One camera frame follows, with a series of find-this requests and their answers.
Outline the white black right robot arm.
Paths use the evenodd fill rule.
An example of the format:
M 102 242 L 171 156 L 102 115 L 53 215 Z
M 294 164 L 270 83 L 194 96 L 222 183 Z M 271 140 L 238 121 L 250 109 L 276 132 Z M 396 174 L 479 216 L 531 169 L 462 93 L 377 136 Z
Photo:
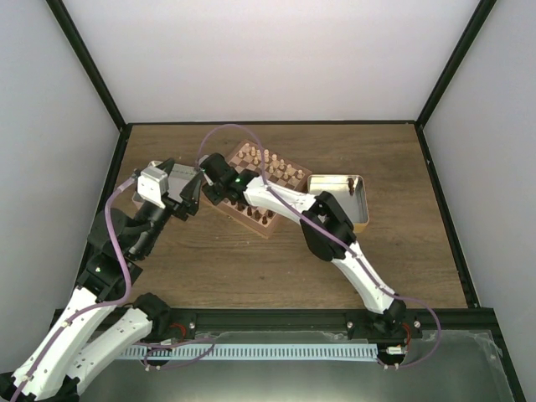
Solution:
M 196 162 L 195 170 L 204 176 L 201 190 L 212 204 L 227 199 L 272 211 L 299 224 L 307 248 L 319 260 L 334 264 L 373 313 L 373 330 L 389 338 L 401 329 L 405 302 L 369 263 L 353 223 L 331 193 L 301 193 L 269 181 L 263 171 L 245 168 L 239 172 L 216 152 Z

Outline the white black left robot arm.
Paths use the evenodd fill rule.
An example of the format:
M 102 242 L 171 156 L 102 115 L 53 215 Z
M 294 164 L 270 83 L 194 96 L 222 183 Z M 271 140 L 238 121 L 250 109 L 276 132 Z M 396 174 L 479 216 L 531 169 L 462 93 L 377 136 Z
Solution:
M 149 256 L 173 216 L 185 220 L 198 211 L 203 174 L 183 181 L 177 198 L 169 194 L 174 160 L 134 172 L 106 200 L 88 236 L 96 253 L 77 278 L 70 300 L 31 356 L 1 376 L 6 401 L 77 401 L 95 376 L 126 348 L 145 338 L 162 338 L 171 328 L 171 308 L 146 293 L 112 328 L 90 337 L 126 304 Z

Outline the gold tin box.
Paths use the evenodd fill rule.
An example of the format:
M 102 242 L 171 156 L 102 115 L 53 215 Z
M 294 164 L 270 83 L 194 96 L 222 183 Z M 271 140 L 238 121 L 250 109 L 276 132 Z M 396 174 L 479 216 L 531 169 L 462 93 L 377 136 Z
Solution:
M 331 193 L 353 223 L 353 232 L 365 231 L 369 224 L 369 208 L 364 180 L 359 175 L 313 174 L 307 180 L 307 192 L 319 195 Z

